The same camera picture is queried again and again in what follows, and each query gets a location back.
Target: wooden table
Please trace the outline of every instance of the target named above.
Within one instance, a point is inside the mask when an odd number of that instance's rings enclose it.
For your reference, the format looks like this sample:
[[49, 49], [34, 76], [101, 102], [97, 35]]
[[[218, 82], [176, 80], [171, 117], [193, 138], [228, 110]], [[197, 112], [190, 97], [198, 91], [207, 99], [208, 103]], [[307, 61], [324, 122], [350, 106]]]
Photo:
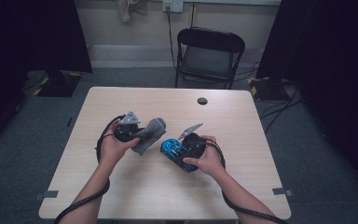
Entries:
[[[199, 105], [204, 97], [207, 105]], [[163, 118], [167, 132], [143, 156], [129, 150], [110, 177], [99, 218], [108, 219], [237, 219], [221, 189], [202, 171], [185, 173], [163, 156], [168, 138], [203, 122], [197, 134], [214, 135], [223, 150], [228, 172], [283, 219], [291, 216], [253, 98], [248, 91], [94, 87], [80, 111], [39, 215], [55, 218], [89, 180], [98, 162], [95, 147], [106, 124], [133, 111], [145, 127]]]

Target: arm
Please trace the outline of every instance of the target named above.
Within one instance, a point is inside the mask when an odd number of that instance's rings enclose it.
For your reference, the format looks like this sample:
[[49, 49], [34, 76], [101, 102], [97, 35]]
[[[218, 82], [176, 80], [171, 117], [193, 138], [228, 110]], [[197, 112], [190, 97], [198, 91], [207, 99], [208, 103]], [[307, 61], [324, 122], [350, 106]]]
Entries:
[[[216, 142], [214, 137], [202, 137], [207, 139], [207, 141], [212, 140], [213, 142]], [[229, 175], [220, 162], [219, 154], [213, 147], [207, 146], [204, 154], [199, 159], [184, 158], [183, 161], [185, 163], [198, 166], [203, 173], [210, 175], [220, 186], [222, 191], [225, 192], [226, 196], [232, 203], [245, 209], [274, 216], [274, 214], [262, 202], [260, 202], [254, 195], [243, 188], [233, 177]], [[249, 216], [237, 211], [235, 211], [235, 213], [241, 223], [274, 223], [260, 217]]]
[[[79, 202], [96, 192], [101, 191], [106, 182], [109, 179], [109, 176], [112, 174], [113, 169], [117, 165], [118, 161], [124, 156], [127, 149], [130, 147], [136, 146], [139, 142], [139, 138], [133, 139], [130, 142], [120, 142], [113, 135], [115, 128], [119, 123], [119, 119], [112, 123], [111, 127], [105, 134], [101, 146], [101, 159], [100, 163], [97, 166], [96, 170], [92, 174], [91, 178], [76, 196], [75, 200], [72, 203]], [[80, 206], [76, 210], [67, 214], [62, 218], [60, 223], [96, 223], [98, 213], [101, 206], [102, 197], [99, 197], [89, 203]]]

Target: chair backrest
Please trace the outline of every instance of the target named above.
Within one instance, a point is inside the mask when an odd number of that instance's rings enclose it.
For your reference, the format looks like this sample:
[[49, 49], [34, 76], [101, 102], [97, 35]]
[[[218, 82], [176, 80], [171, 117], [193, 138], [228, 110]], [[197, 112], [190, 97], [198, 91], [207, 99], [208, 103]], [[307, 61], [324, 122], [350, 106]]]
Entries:
[[179, 32], [177, 36], [178, 47], [181, 44], [203, 49], [217, 49], [242, 54], [245, 42], [238, 35], [230, 32], [191, 27]]

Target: hand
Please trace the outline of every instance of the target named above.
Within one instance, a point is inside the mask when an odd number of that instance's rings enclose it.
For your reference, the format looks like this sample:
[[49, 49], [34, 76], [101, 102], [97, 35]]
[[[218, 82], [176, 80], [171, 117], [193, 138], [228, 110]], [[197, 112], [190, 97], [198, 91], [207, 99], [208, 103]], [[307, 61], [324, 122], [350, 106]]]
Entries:
[[[212, 144], [216, 142], [216, 138], [213, 136], [203, 135], [201, 138]], [[187, 157], [183, 158], [183, 162], [198, 166], [203, 173], [210, 175], [211, 177], [215, 177], [220, 172], [225, 172], [225, 168], [220, 161], [219, 153], [211, 146], [205, 148], [205, 152], [199, 159]]]
[[120, 142], [117, 140], [114, 136], [114, 132], [119, 123], [120, 119], [117, 119], [111, 124], [104, 135], [105, 138], [101, 145], [100, 164], [106, 164], [112, 168], [123, 158], [127, 149], [135, 147], [139, 142], [139, 138], [132, 139], [130, 142]]

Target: forearm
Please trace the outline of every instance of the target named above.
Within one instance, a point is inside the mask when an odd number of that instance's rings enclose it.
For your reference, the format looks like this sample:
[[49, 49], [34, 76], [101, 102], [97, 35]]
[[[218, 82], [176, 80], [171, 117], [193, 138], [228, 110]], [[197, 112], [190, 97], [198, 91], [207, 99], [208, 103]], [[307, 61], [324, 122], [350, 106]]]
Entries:
[[[112, 174], [112, 166], [98, 165], [91, 178], [72, 203], [77, 203], [101, 191]], [[102, 196], [68, 213], [60, 223], [96, 223]]]
[[[243, 188], [226, 170], [213, 176], [227, 198], [239, 207], [274, 216], [274, 214], [253, 194]], [[259, 217], [252, 217], [235, 211], [241, 223], [273, 223]]]

